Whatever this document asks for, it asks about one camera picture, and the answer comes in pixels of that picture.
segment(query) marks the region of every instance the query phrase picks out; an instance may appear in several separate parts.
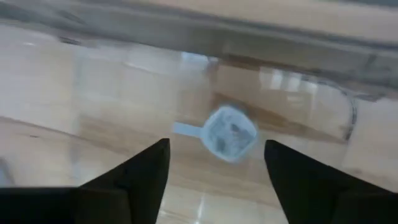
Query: light wood floor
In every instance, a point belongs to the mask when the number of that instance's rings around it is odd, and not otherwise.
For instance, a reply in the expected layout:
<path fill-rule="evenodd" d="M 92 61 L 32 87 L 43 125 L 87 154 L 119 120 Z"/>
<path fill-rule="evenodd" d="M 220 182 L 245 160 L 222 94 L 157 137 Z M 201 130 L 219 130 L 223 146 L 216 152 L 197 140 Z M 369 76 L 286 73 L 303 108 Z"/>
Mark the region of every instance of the light wood floor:
<path fill-rule="evenodd" d="M 139 44 L 60 44 L 0 27 L 0 157 L 12 185 L 80 185 L 160 138 L 170 138 L 169 182 L 158 223 L 287 223 L 262 157 L 276 139 L 330 166 L 398 191 L 398 103 L 359 100 L 302 75 Z M 258 125 L 239 163 L 199 139 L 172 133 L 202 125 L 223 103 Z"/>

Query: wooden floor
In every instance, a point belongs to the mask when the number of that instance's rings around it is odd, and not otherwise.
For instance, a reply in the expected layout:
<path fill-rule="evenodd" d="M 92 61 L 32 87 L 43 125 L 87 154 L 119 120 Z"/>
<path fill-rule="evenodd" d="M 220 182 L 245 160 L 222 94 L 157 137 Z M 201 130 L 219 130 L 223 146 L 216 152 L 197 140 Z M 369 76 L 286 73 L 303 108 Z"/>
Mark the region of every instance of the wooden floor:
<path fill-rule="evenodd" d="M 80 185 L 160 138 L 172 158 L 158 223 L 287 223 L 263 150 L 276 139 L 398 191 L 398 102 L 358 100 L 303 75 L 139 44 L 61 44 L 0 27 L 1 163 L 17 186 Z M 235 164 L 213 156 L 174 122 L 200 126 L 219 105 L 240 106 L 258 143 Z"/>

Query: white plastic scoop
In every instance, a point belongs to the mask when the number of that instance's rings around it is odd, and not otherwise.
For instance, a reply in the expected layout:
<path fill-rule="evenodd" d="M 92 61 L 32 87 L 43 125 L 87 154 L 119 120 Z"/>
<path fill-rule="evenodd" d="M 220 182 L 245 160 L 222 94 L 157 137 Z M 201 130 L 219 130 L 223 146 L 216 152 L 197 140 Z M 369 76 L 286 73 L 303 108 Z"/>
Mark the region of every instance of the white plastic scoop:
<path fill-rule="evenodd" d="M 214 155 L 228 162 L 238 161 L 257 139 L 257 129 L 253 122 L 231 106 L 220 107 L 202 128 L 174 123 L 173 131 L 200 138 Z"/>

